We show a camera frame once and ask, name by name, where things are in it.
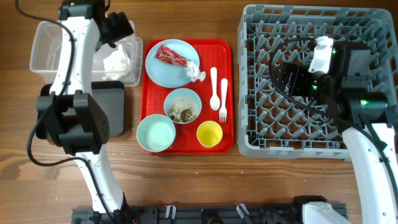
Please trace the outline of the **large white napkin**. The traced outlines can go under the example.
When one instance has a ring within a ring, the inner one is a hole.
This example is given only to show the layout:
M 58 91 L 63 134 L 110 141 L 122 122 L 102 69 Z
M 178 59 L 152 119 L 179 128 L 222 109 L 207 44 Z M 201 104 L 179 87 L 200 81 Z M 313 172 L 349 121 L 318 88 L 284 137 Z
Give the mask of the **large white napkin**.
M 118 49 L 103 60 L 106 74 L 102 80 L 121 81 L 127 74 L 131 65 L 130 56 L 121 44 Z

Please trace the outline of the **red snack wrapper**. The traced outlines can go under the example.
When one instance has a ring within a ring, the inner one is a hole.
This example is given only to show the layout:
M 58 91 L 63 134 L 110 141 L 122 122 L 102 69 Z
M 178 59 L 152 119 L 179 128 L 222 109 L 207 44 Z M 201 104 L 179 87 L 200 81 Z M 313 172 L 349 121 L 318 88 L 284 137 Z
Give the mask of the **red snack wrapper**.
M 188 67 L 188 59 L 176 53 L 174 50 L 161 45 L 155 54 L 155 58 L 169 65 L 178 65 L 182 67 Z

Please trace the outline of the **small white napkin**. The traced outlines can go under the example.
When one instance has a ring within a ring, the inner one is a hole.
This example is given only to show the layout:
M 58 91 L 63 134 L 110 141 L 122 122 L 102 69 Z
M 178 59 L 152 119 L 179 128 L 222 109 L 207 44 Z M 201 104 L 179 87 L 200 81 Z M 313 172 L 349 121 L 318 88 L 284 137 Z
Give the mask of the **small white napkin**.
M 187 61 L 186 71 L 187 76 L 192 82 L 196 82 L 197 80 L 202 82 L 206 77 L 206 72 L 201 72 L 199 66 L 191 60 Z

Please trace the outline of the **yellow plastic cup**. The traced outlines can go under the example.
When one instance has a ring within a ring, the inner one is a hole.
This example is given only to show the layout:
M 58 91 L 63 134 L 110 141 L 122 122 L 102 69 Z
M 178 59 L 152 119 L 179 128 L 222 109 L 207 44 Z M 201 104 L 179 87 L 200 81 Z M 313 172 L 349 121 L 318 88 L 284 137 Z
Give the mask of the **yellow plastic cup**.
M 205 148 L 215 147 L 223 138 L 223 130 L 215 121 L 205 121 L 197 128 L 197 139 Z

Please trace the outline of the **light blue bowl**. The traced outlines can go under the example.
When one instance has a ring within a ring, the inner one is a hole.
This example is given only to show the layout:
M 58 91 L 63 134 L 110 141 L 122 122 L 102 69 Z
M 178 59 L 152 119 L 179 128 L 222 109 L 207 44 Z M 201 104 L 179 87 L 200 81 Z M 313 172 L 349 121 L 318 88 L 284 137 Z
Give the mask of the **light blue bowl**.
M 188 88 L 171 91 L 164 100 L 164 111 L 177 124 L 188 124 L 196 120 L 202 109 L 199 95 Z

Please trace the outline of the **rice and nutshell scraps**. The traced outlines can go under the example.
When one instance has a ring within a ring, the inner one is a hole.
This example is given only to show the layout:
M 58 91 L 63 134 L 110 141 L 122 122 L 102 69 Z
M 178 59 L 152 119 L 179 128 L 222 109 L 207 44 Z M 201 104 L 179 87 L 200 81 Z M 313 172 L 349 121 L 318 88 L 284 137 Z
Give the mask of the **rice and nutshell scraps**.
M 168 116 L 176 123 L 189 123 L 199 115 L 198 105 L 193 98 L 177 97 L 172 101 Z

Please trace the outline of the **mint green bowl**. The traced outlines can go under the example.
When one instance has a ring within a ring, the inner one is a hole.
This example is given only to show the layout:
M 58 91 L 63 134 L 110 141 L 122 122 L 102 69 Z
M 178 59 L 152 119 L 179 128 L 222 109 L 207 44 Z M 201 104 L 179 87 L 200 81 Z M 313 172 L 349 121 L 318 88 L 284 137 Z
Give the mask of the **mint green bowl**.
M 162 152 L 175 140 L 175 125 L 165 115 L 152 114 L 139 123 L 136 137 L 140 146 L 146 151 Z

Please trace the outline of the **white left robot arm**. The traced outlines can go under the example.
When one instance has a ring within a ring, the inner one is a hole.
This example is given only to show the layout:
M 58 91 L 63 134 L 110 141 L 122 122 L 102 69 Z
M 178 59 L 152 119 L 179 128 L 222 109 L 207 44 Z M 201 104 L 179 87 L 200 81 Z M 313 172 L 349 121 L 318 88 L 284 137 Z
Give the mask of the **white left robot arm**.
M 133 33 L 124 13 L 107 15 L 104 1 L 64 1 L 56 25 L 63 29 L 57 77 L 37 101 L 38 128 L 79 166 L 93 200 L 93 217 L 115 220 L 128 210 L 108 159 L 109 121 L 92 95 L 93 56 L 104 44 Z

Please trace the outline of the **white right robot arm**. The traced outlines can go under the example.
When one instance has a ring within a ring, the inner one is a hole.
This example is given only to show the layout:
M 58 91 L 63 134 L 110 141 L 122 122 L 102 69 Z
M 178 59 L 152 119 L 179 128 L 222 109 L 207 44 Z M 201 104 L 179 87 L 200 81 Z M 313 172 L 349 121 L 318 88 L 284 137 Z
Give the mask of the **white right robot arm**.
M 314 39 L 310 65 L 270 65 L 277 92 L 296 103 L 326 105 L 354 167 L 364 223 L 397 222 L 397 158 L 393 110 L 387 96 L 369 89 L 371 49 L 359 42 Z

